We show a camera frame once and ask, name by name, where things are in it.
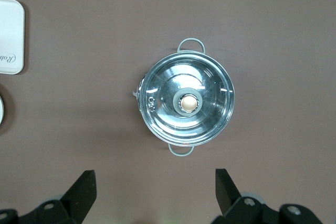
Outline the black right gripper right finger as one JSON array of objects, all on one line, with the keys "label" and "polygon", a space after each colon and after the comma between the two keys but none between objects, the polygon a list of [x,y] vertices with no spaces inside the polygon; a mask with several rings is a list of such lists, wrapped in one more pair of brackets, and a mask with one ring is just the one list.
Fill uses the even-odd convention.
[{"label": "black right gripper right finger", "polygon": [[243,196],[224,168],[215,171],[215,187],[222,212],[215,223],[321,223],[305,206],[284,204],[275,211],[254,196]]}]

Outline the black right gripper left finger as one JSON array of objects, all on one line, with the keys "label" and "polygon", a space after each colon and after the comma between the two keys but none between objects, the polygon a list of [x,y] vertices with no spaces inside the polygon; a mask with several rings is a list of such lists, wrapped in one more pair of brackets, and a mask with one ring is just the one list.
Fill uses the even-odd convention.
[{"label": "black right gripper left finger", "polygon": [[96,198],[95,172],[86,170],[60,199],[46,201],[23,216],[15,209],[2,209],[1,223],[82,223]]}]

